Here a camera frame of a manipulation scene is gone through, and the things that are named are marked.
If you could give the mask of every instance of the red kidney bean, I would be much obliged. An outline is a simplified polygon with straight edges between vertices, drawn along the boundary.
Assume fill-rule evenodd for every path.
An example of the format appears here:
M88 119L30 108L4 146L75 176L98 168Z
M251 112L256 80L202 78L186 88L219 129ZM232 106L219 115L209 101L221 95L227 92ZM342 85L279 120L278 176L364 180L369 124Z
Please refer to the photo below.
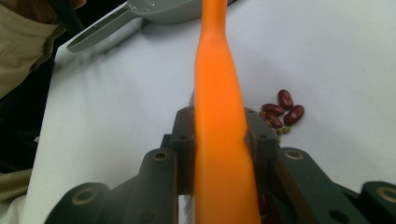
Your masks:
M281 90L277 94L277 101L279 102L279 105L282 106L286 110L292 108L294 105L294 102L291 99L290 93L286 90Z
M280 121L280 119L275 114L266 113L265 118L271 122L273 128L278 129L283 127L282 121Z
M265 112L271 112L277 116L283 115L285 113L285 109L280 105L274 104L265 104L262 106L262 110Z
M302 105L295 105L287 115L283 118L286 126L291 126L299 121L304 114L304 107Z

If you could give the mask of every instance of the white table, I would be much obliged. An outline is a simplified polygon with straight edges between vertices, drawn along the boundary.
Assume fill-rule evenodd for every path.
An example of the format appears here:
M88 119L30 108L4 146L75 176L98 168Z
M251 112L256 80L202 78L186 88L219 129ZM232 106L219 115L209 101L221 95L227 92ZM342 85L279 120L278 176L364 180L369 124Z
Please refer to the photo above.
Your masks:
M227 34L246 107L289 90L304 118L282 147L308 152L336 183L396 183L396 2L240 0ZM189 104L200 21L128 23L74 54L63 45L49 90L22 223L43 223L71 188L111 188Z

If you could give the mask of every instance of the black object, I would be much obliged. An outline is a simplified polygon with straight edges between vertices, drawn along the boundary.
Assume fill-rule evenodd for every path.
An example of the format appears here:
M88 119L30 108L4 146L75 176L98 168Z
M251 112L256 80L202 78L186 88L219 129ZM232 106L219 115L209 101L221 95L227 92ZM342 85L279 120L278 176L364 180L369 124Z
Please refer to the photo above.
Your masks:
M369 182L361 194L338 186L307 153L280 147L255 111L247 108L246 116L262 223L396 223L396 186ZM90 193L103 184L71 189L46 223L176 224L177 195L193 193L194 150L193 107L186 107L161 148L146 154L137 176L111 191ZM80 206L76 198L92 205Z
M70 35L77 35L84 30L84 26L70 5L69 0L49 0L49 4Z

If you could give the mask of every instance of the beige sleeve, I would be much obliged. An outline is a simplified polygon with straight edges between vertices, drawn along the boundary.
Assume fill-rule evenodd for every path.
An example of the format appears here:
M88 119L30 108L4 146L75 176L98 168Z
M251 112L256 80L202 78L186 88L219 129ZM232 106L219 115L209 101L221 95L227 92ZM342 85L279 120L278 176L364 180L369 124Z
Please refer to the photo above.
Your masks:
M63 32L61 25L31 21L0 5L0 99L48 59Z

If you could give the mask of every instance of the orange handle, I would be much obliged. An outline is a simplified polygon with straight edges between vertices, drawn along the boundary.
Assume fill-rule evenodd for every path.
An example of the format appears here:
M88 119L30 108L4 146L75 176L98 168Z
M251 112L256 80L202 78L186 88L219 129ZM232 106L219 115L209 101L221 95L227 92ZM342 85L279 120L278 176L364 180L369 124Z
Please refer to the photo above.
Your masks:
M253 161L233 57L227 0L204 0L195 61L194 223L259 224Z

